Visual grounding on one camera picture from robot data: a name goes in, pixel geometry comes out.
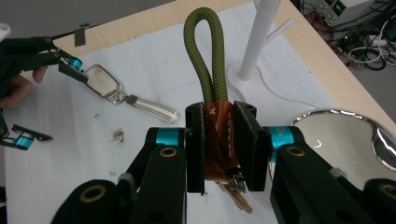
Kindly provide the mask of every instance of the black device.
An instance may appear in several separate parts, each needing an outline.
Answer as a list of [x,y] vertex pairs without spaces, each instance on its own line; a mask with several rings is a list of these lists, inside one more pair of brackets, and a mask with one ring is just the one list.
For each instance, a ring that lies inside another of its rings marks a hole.
[[[80,69],[82,61],[53,44],[52,38],[9,38],[0,42],[0,98],[9,94],[8,82],[21,74],[22,71],[31,71],[42,66],[58,64],[59,71],[80,81],[87,83],[88,78]],[[8,127],[0,111],[0,145],[28,149],[36,138],[38,141],[47,141],[52,137],[38,133],[18,125],[14,125],[14,132],[21,132],[16,138],[7,138]]]
[[9,38],[0,42],[0,97],[7,94],[7,82],[22,71],[58,64],[59,71],[87,83],[88,78],[79,70],[82,61],[53,44],[52,38]]
[[[249,190],[264,190],[266,167],[277,147],[271,204],[279,223],[396,220],[395,181],[373,179],[363,191],[356,189],[332,175],[330,164],[305,143],[297,127],[285,127],[292,141],[275,143],[270,128],[255,119],[253,105],[234,102],[233,112],[239,169]],[[80,185],[52,223],[186,223],[187,192],[205,192],[205,141],[204,105],[198,103],[186,108],[186,129],[149,129],[117,185],[107,180]]]

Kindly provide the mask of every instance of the finger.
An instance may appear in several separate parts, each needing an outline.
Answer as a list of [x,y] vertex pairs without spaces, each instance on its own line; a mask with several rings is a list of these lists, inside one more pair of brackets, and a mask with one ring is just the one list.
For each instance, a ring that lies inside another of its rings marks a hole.
[[41,83],[43,81],[44,74],[46,74],[47,69],[48,67],[44,66],[33,71],[33,79],[35,80],[35,82]]
[[33,87],[33,84],[22,76],[12,78],[9,81],[9,85],[12,89],[12,93],[0,99],[1,108],[16,107]]

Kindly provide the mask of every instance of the white stand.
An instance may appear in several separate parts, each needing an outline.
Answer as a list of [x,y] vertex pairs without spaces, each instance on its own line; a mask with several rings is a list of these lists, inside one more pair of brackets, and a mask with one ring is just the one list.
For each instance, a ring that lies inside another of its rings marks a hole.
[[268,35],[274,16],[279,8],[280,0],[261,0],[260,2],[255,0],[255,4],[257,13],[244,59],[242,64],[234,64],[227,71],[227,85],[240,101],[248,102],[252,105],[261,105],[263,101],[258,96],[266,87],[256,63],[262,48],[292,25],[292,20],[287,20]]

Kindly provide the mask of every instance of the metal key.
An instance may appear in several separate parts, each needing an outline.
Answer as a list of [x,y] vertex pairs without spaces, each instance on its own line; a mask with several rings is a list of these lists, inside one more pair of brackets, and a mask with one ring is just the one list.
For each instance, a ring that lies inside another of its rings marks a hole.
[[176,110],[164,105],[139,99],[135,95],[125,94],[121,84],[99,64],[89,68],[86,74],[88,76],[86,85],[102,98],[106,98],[114,104],[121,104],[126,101],[127,104],[140,108],[157,119],[161,119],[168,123],[174,124],[177,121],[178,113]]

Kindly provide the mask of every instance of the braided cord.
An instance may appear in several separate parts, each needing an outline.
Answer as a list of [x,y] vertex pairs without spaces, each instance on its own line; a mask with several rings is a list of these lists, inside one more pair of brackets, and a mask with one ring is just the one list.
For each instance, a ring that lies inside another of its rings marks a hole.
[[[195,27],[202,20],[209,23],[212,37],[213,82],[195,43]],[[219,17],[215,11],[208,7],[200,7],[189,15],[184,24],[184,45],[201,82],[204,102],[228,101],[224,72],[224,36]]]

